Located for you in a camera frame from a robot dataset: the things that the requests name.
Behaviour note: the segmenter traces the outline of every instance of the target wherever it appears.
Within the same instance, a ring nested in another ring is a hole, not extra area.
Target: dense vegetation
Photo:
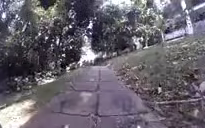
[[[161,42],[162,16],[151,1],[100,6],[94,0],[0,0],[0,93],[78,63],[84,37],[103,54],[134,50],[133,37],[143,46]]]

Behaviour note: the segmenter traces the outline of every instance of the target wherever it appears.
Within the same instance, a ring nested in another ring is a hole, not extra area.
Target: paved path
[[[165,128],[107,67],[86,68],[71,82],[23,128]]]

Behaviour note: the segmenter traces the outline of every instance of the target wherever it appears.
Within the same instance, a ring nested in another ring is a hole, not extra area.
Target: dirt
[[[205,127],[205,37],[153,46],[106,64],[165,118],[169,128]],[[173,103],[160,104],[166,101]]]

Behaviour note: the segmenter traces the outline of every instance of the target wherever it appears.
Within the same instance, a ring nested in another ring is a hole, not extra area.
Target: stick
[[[205,96],[202,98],[197,98],[197,99],[161,101],[161,102],[155,102],[155,104],[156,105],[168,105],[168,104],[180,104],[180,103],[193,103],[193,102],[198,102],[201,100],[205,100]]]

